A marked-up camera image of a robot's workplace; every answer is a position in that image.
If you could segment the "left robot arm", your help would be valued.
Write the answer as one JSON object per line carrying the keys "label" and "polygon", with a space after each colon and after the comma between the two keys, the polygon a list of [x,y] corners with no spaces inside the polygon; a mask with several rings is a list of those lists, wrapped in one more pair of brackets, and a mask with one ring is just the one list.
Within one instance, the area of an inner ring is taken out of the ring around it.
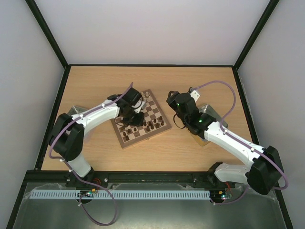
{"label": "left robot arm", "polygon": [[109,96],[104,102],[79,114],[63,113],[58,116],[48,144],[50,151],[57,152],[73,172],[86,177],[93,168],[82,155],[86,135],[102,123],[122,118],[125,126],[142,126],[145,106],[143,95],[131,85],[122,94]]}

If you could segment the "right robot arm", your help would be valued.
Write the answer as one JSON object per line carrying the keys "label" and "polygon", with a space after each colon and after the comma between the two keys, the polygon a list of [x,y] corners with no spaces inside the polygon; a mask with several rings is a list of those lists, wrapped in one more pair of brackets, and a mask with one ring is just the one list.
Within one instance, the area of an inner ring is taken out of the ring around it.
{"label": "right robot arm", "polygon": [[223,182],[243,183],[257,193],[267,195],[284,173],[277,149],[248,142],[215,117],[200,112],[196,105],[198,96],[198,93],[170,91],[166,102],[191,134],[220,146],[243,163],[241,166],[219,164],[209,173],[209,184],[218,187]]}

